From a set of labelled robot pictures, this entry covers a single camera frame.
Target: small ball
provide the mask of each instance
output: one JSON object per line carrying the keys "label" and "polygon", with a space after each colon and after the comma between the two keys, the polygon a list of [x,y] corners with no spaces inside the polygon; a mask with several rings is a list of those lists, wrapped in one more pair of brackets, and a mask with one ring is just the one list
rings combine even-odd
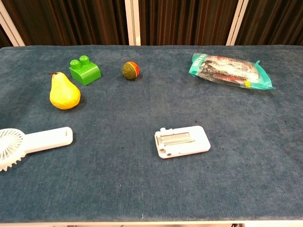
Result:
{"label": "small ball", "polygon": [[126,79],[136,79],[139,75],[139,66],[133,61],[128,61],[123,65],[122,73]]}

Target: curtain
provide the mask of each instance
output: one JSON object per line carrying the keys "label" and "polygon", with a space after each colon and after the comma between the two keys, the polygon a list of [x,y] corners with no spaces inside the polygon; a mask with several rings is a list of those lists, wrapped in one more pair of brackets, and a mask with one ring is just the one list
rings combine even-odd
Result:
{"label": "curtain", "polygon": [[128,45],[123,0],[2,0],[25,45]]}
{"label": "curtain", "polygon": [[238,0],[139,0],[141,45],[225,45]]}
{"label": "curtain", "polygon": [[13,44],[10,42],[8,36],[6,35],[2,26],[0,26],[0,48],[5,46],[12,46]]}
{"label": "curtain", "polygon": [[303,45],[303,0],[250,0],[235,45]]}

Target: yellow pear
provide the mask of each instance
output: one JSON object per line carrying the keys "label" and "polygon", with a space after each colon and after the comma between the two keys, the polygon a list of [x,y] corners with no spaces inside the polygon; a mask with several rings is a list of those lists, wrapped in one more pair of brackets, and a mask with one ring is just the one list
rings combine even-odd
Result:
{"label": "yellow pear", "polygon": [[79,89],[70,82],[62,72],[52,75],[52,88],[49,94],[51,103],[61,110],[67,110],[78,105],[80,101]]}

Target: green lego brick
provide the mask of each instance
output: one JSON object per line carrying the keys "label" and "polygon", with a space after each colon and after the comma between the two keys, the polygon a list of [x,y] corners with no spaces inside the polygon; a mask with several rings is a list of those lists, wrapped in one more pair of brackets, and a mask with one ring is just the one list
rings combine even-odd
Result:
{"label": "green lego brick", "polygon": [[79,60],[74,59],[70,62],[71,76],[75,81],[86,86],[101,77],[99,67],[92,63],[88,56],[83,55]]}

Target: packaged snack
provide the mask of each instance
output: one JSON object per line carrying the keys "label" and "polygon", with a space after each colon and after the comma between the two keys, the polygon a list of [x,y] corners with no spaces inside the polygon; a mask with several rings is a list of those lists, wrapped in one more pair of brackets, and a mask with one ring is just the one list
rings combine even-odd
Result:
{"label": "packaged snack", "polygon": [[256,63],[194,53],[189,73],[206,80],[236,87],[274,89],[264,69]]}

